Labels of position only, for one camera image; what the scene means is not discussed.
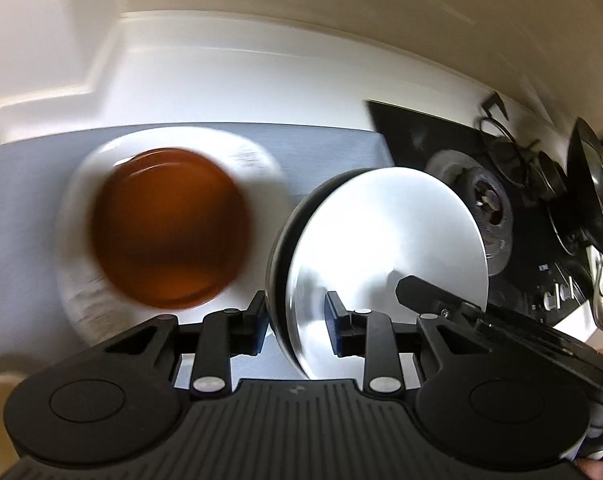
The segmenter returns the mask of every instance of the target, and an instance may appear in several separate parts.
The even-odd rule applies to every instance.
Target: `metal lid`
[[[333,354],[324,318],[328,290],[348,310],[371,308],[415,322],[417,314],[395,295],[409,275],[485,308],[484,246],[455,192],[408,168],[369,171],[333,191],[303,230],[286,285],[286,324],[306,375],[363,378],[362,358]]]

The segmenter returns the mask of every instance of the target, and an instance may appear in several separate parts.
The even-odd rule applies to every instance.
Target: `screw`
[[[226,381],[221,377],[206,375],[199,379],[195,379],[192,383],[192,387],[198,392],[211,394],[223,390],[223,388],[226,387]]]
[[[371,390],[374,392],[378,392],[380,394],[391,394],[392,392],[396,392],[399,388],[401,388],[401,382],[394,377],[375,377],[370,383],[369,386]]]

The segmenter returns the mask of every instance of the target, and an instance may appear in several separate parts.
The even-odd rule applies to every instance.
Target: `black frying pan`
[[[567,187],[585,236],[603,254],[603,147],[590,126],[578,119],[568,146]]]

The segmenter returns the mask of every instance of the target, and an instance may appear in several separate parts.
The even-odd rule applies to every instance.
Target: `black stovetop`
[[[480,136],[490,137],[488,134],[405,108],[377,102],[368,102],[368,106],[397,166],[423,171],[435,153],[457,150],[492,171],[504,186],[513,206],[513,251],[505,269],[490,276],[489,303],[552,326],[587,299],[592,278],[585,250],[575,256],[566,253],[552,229],[546,206],[524,199],[519,189],[501,178],[485,155]],[[546,311],[542,306],[544,293],[553,294],[555,283],[568,286],[569,276],[578,288],[577,299],[563,301],[560,310]]]

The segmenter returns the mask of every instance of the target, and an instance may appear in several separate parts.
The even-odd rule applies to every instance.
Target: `beige wall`
[[[441,62],[540,111],[603,134],[603,0],[126,0],[287,18]]]

